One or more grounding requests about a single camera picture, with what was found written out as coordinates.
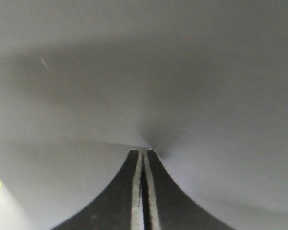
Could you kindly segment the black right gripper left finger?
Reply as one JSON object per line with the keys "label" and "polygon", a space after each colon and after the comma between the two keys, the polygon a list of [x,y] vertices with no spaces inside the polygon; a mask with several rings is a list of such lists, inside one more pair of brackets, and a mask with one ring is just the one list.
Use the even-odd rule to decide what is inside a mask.
{"label": "black right gripper left finger", "polygon": [[131,230],[132,214],[140,198],[142,159],[138,150],[129,151],[122,167],[108,186],[86,207],[55,230]]}

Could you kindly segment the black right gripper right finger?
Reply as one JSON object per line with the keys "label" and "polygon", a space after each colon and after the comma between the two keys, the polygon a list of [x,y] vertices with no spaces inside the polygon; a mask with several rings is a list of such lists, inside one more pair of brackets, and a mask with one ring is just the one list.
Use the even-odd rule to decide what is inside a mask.
{"label": "black right gripper right finger", "polygon": [[231,230],[191,200],[176,184],[154,150],[143,153],[147,191],[146,228],[150,230]]}

